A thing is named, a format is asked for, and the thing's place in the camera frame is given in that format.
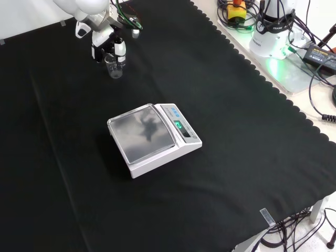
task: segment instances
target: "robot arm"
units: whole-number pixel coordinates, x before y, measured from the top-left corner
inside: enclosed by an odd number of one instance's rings
[[[92,32],[92,58],[102,62],[108,55],[119,67],[124,66],[126,45],[118,37],[122,28],[132,29],[133,38],[139,36],[142,26],[137,17],[126,15],[118,0],[54,0],[55,4],[77,20],[76,37]]]
[[[288,43],[303,46],[302,30],[294,23],[298,0],[264,0],[249,47],[255,54],[284,59],[291,52]]]
[[[96,15],[107,9],[109,0],[54,0],[54,3],[66,13],[83,21],[88,15]]]

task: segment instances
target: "metal plate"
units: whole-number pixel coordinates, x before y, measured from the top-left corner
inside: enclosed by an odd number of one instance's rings
[[[225,33],[227,38],[234,41],[239,49],[250,57],[253,61],[252,64],[261,68],[284,93],[292,95],[308,89],[312,74],[297,55],[291,54],[288,50],[286,50],[288,56],[283,60],[255,55],[249,49],[253,31],[241,31],[221,26],[227,31]],[[306,53],[302,49],[297,52],[301,57]],[[312,85],[314,86],[318,82],[319,80],[316,78]]]
[[[108,121],[125,161],[142,161],[175,145],[170,128],[154,105],[147,104]]]

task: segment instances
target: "white wall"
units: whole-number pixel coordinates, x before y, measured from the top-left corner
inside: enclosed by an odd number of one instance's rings
[[[0,39],[68,18],[53,0],[0,0]]]
[[[296,14],[306,22],[306,13],[309,0],[297,0]],[[332,25],[336,23],[336,0],[311,0],[308,15],[309,29],[320,39],[323,39]],[[330,40],[328,45],[336,47],[336,35]]]

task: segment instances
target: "glass weighing pan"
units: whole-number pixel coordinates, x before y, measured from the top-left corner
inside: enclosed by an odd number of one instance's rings
[[[107,124],[128,164],[140,162],[176,144],[170,127],[153,104],[114,117]]]

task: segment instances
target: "small glass cup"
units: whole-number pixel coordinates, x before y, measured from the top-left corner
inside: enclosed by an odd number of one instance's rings
[[[107,54],[105,56],[105,63],[111,78],[118,79],[122,76],[122,64],[117,61],[115,56]]]

